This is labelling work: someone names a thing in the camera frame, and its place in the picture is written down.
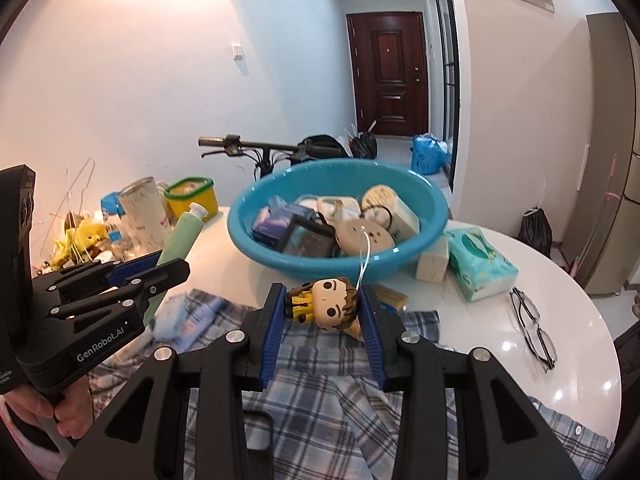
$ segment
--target yellow container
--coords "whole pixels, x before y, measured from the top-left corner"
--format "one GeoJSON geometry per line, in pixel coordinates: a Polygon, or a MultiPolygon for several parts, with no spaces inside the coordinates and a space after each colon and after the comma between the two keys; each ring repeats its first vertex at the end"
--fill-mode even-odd
{"type": "Polygon", "coordinates": [[[188,176],[164,190],[164,197],[178,219],[189,210],[191,202],[198,203],[209,211],[203,218],[205,222],[218,213],[218,200],[210,178],[188,176]]]}

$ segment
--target round table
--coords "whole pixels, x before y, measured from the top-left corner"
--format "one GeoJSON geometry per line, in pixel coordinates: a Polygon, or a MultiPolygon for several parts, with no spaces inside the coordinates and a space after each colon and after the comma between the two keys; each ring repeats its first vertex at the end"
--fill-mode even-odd
{"type": "MultiPolygon", "coordinates": [[[[207,223],[187,257],[189,279],[170,295],[199,288],[236,303],[262,306],[271,283],[299,285],[240,253],[226,230],[227,215],[228,208],[221,208],[207,223]]],[[[447,228],[465,225],[450,221],[447,228]]],[[[482,232],[519,269],[516,286],[540,311],[540,325],[558,350],[556,368],[549,373],[527,348],[508,294],[467,303],[449,273],[441,285],[418,282],[415,264],[383,285],[410,297],[408,311],[438,311],[441,344],[461,352],[488,348],[527,395],[613,440],[620,420],[620,369],[609,330],[593,302],[542,254],[495,231],[482,232]]]]}

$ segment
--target cream colored box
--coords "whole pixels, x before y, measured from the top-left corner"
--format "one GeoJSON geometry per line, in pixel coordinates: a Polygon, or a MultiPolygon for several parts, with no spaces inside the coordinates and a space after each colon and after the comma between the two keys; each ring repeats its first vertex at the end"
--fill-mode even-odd
{"type": "Polygon", "coordinates": [[[449,238],[441,235],[418,259],[415,279],[421,282],[442,283],[449,265],[449,238]]]}
{"type": "Polygon", "coordinates": [[[396,243],[413,238],[420,232],[420,221],[407,204],[389,186],[379,184],[369,189],[362,197],[362,209],[384,206],[391,213],[389,234],[396,243]]]}

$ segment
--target wooden door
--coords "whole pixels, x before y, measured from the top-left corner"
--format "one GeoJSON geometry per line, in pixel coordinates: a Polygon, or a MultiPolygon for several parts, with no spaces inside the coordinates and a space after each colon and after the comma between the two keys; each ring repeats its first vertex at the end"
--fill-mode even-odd
{"type": "Polygon", "coordinates": [[[427,60],[421,12],[349,14],[358,130],[413,136],[428,131],[427,60]]]}

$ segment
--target light switch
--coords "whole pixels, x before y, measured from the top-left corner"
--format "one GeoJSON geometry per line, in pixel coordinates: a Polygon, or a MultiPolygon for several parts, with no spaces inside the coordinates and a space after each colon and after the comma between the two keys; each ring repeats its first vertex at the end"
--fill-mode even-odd
{"type": "Polygon", "coordinates": [[[244,52],[240,43],[232,43],[231,52],[234,55],[234,60],[244,59],[244,52]]]}

